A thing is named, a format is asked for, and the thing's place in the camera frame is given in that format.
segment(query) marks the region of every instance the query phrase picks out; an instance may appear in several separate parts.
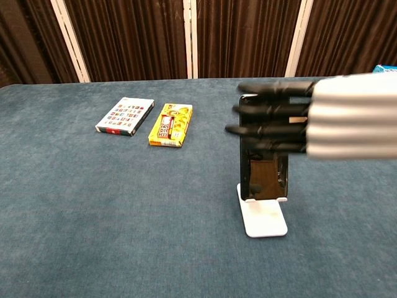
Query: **blue package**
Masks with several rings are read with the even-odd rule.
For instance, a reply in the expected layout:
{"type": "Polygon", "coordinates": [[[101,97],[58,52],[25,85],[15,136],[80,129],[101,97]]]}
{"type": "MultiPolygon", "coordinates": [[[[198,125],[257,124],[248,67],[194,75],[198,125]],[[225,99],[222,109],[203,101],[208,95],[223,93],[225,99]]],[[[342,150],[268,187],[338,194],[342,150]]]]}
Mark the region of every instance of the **blue package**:
{"type": "Polygon", "coordinates": [[[397,66],[386,66],[386,65],[377,65],[373,69],[373,73],[389,73],[389,72],[397,72],[397,66]]]}

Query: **background wall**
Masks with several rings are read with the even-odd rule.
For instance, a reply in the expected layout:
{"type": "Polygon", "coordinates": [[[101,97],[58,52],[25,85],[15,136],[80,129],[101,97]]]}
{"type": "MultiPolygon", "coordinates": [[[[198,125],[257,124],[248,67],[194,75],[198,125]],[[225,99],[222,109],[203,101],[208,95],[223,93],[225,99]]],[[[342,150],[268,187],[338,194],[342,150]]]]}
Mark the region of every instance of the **background wall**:
{"type": "MultiPolygon", "coordinates": [[[[187,78],[191,30],[199,78],[284,76],[308,0],[0,0],[0,86],[79,81],[57,1],[91,81],[120,81],[187,78]]],[[[296,76],[397,65],[396,19],[395,0],[313,0],[296,76]]]]}

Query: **robotic hand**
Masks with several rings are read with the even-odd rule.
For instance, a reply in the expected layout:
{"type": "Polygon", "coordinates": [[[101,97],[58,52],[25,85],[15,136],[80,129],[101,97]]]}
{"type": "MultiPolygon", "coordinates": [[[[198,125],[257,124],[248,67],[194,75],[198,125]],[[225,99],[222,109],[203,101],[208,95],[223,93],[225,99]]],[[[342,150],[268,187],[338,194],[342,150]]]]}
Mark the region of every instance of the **robotic hand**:
{"type": "Polygon", "coordinates": [[[252,153],[306,153],[313,158],[397,158],[397,73],[357,74],[320,81],[241,83],[252,94],[233,110],[252,153]],[[290,97],[310,97],[294,104],[290,97]],[[291,123],[292,117],[302,122],[291,123]]]}

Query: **snack box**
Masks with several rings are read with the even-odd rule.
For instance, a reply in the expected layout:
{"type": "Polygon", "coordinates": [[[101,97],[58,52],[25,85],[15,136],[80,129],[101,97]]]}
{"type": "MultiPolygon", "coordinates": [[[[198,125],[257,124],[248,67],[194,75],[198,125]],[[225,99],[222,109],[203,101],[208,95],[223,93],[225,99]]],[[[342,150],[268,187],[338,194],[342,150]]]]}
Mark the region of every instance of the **snack box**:
{"type": "Polygon", "coordinates": [[[95,128],[98,132],[133,136],[153,107],[152,99],[123,97],[95,128]]]}
{"type": "Polygon", "coordinates": [[[165,104],[149,135],[152,146],[181,147],[192,118],[190,104],[165,104]]]}

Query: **white stripe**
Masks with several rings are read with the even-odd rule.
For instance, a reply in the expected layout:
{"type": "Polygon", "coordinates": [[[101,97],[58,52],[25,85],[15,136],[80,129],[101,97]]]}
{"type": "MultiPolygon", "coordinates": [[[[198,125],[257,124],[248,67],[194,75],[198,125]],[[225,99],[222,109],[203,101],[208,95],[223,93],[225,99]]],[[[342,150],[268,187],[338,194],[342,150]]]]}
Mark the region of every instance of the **white stripe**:
{"type": "Polygon", "coordinates": [[[199,61],[197,55],[197,5],[196,0],[190,0],[192,8],[192,61],[193,79],[199,78],[199,61]]]}
{"type": "Polygon", "coordinates": [[[81,83],[90,82],[86,64],[78,44],[76,34],[73,29],[72,22],[68,10],[66,8],[65,0],[51,0],[56,19],[61,28],[63,38],[68,47],[70,58],[73,62],[74,69],[81,83]]]}
{"type": "Polygon", "coordinates": [[[300,52],[305,39],[312,5],[313,0],[301,0],[285,76],[295,76],[295,73],[297,72],[300,52]]]}
{"type": "Polygon", "coordinates": [[[191,39],[191,30],[190,30],[190,0],[184,0],[183,3],[184,3],[187,78],[191,79],[193,73],[192,73],[192,39],[191,39]]]}

